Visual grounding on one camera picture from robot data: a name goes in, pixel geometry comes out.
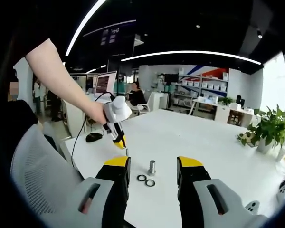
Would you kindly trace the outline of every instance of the mesh chair back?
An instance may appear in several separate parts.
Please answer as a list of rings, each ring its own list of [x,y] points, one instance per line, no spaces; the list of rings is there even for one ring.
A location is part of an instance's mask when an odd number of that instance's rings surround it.
[[[36,125],[24,134],[11,164],[11,176],[20,193],[39,215],[62,209],[83,181],[51,146]]]

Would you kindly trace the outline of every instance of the monitor screen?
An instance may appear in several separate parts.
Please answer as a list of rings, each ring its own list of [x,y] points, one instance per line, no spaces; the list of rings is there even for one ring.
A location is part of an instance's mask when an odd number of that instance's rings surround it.
[[[105,92],[114,93],[114,83],[116,79],[117,71],[108,72],[104,74],[99,74],[97,76],[96,86],[95,86],[95,98],[100,96]]]

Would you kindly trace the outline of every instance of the white table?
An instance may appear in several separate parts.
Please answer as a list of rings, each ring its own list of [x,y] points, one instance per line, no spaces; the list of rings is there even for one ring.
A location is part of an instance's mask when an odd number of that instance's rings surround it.
[[[248,111],[246,111],[246,110],[243,110],[243,109],[237,110],[237,109],[233,109],[233,108],[230,108],[230,107],[221,105],[221,104],[215,104],[215,103],[209,103],[209,102],[199,101],[198,99],[192,100],[192,106],[191,106],[191,109],[190,109],[190,111],[189,111],[189,115],[191,115],[192,112],[193,112],[193,115],[195,115],[195,112],[197,112],[198,109],[199,109],[199,104],[211,105],[211,106],[215,106],[215,107],[220,108],[220,109],[225,109],[225,108],[227,108],[227,109],[229,109],[229,110],[242,113],[242,114],[243,114],[243,119],[242,119],[242,121],[241,121],[241,126],[242,126],[242,127],[246,127],[246,128],[249,126],[249,124],[250,124],[250,122],[252,121],[252,118],[253,118],[253,116],[254,116],[254,114],[252,114],[252,113],[250,113],[250,112],[248,112]],[[228,112],[228,113],[225,112],[224,114],[227,114],[227,116],[221,116],[221,117],[218,118],[218,119],[226,120],[225,123],[227,123],[227,120],[228,120],[228,117],[229,117],[229,112]]]
[[[276,170],[274,157],[236,141],[244,128],[165,110],[129,119],[122,125],[132,159],[125,220],[135,227],[181,228],[176,179],[176,158],[180,155],[201,161],[213,179],[221,179],[241,196],[244,206],[259,200],[259,214],[273,213],[283,175]],[[74,141],[66,141],[69,152]],[[95,177],[105,161],[122,155],[125,151],[116,148],[109,135],[93,143],[80,136],[74,162],[84,178]],[[136,180],[137,175],[146,174],[150,160],[156,161],[156,175],[152,177],[156,185],[152,188]]]

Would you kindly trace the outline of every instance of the black ceiling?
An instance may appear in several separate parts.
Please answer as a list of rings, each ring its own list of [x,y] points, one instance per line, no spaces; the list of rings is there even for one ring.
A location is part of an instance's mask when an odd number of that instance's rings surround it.
[[[66,58],[74,32],[95,2],[56,0],[48,3],[40,0],[45,10],[52,13],[50,20],[55,29],[51,38],[70,71],[81,67],[86,72],[105,64],[95,55],[81,51],[89,48],[88,36],[84,42],[84,34],[133,19],[136,20],[133,32],[144,41],[143,45],[135,47],[135,56],[160,51],[206,50],[265,63],[278,52],[285,52],[285,0],[108,0],[87,23]],[[262,39],[257,37],[257,28],[263,34]],[[142,64],[201,64],[240,69],[249,74],[262,67],[230,57],[198,54],[146,57],[131,63],[133,67]]]

